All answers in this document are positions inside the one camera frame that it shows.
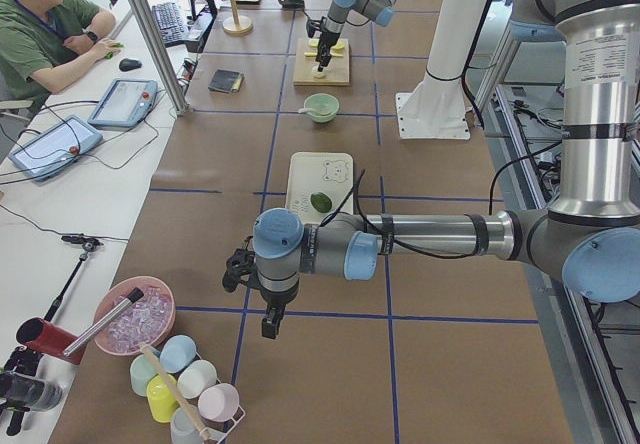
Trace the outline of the white round bun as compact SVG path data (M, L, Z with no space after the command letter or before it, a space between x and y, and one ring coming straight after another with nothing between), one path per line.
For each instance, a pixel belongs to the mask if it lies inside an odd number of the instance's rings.
M323 79L326 76L324 70L320 70L318 66L314 66L311 69L311 75L314 79Z

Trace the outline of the light green bowl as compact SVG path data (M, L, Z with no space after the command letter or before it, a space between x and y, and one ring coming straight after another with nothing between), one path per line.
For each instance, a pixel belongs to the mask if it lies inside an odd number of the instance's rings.
M301 112L306 114L314 123L328 123L332 121L340 108L337 97L327 93L316 93L307 97Z

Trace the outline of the pink bowl of ice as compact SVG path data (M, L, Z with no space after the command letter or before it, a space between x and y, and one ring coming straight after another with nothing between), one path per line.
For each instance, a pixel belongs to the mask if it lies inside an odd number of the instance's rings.
M104 317L135 289L143 296L109 323L94 338L97 347L113 356L134 356L140 346L157 346L172 330L176 318L173 292L161 279L137 276L113 286L103 297L94 314L94 321Z

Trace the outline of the black notebook with sponge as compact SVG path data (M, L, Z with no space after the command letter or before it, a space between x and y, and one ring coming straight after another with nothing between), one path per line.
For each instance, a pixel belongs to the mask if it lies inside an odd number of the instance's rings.
M244 82L244 74L238 71L217 69L209 84L208 90L220 93L236 93Z

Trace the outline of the green lime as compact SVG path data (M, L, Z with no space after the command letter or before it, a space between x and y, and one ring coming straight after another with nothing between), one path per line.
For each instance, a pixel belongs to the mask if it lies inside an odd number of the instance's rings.
M333 208L331 198L323 192L314 192L310 195L312 208L320 214L328 214Z

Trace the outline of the white cup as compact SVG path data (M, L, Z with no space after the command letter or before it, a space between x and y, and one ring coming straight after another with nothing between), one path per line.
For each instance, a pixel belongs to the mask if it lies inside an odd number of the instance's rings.
M180 374L177 387L184 398L194 399L204 390L217 383L217 369L208 360L199 359L192 362Z

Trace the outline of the pink cup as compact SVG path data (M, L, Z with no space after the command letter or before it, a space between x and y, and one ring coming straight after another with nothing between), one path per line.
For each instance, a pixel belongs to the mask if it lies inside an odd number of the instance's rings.
M199 396L197 406L203 418L225 422L235 415L239 404L238 390L229 383L220 383L204 390Z

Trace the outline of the white bear serving tray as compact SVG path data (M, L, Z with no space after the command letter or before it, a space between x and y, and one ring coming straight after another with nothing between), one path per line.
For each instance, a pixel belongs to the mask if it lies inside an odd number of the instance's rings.
M319 224L334 212L354 183L353 158L347 153L296 152L290 158L285 207L303 223ZM310 203L314 192L327 194L333 208L316 212Z

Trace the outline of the mint green cup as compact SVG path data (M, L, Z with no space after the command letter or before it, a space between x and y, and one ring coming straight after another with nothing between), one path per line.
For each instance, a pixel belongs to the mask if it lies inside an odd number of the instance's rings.
M138 396L145 397L147 386L156 375L155 368L148 362L145 355L140 354L135 357L129 368L133 392Z

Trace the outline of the yellow cup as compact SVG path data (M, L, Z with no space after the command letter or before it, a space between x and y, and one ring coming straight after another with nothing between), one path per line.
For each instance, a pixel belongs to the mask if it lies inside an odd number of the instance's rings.
M148 382L146 398L151 416L158 423L169 423L179 408L179 403L159 375Z

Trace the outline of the grey cup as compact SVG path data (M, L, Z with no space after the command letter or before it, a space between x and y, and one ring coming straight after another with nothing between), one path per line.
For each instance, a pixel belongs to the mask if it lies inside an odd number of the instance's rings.
M185 411L178 408L170 421L172 444L203 444L199 431L189 419Z

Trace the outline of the teach pendant tablet far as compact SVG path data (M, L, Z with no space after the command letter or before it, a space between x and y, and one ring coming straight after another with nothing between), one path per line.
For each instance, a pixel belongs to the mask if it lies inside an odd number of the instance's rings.
M151 111L158 90L154 80L114 79L87 122L97 128L133 128Z

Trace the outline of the teach pendant tablet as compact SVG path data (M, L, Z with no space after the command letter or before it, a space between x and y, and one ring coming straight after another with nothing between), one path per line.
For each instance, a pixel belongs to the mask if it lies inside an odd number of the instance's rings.
M97 128L133 128L151 111L158 90L154 80L114 79L87 122Z
M9 154L9 160L29 179L44 181L73 164L103 140L100 131L76 115L61 120Z

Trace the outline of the green clamp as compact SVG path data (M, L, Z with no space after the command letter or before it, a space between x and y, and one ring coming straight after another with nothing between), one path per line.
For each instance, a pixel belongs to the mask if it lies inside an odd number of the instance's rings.
M111 59L113 58L116 54L118 54L122 49L124 48L124 45L121 43L114 43L110 45L110 51L105 55L105 59Z

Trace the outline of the person in green shirt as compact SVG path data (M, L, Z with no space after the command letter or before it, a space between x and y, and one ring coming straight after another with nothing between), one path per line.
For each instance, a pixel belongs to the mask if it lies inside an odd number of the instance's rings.
M1 74L36 113L105 59L115 16L87 0L1 0Z

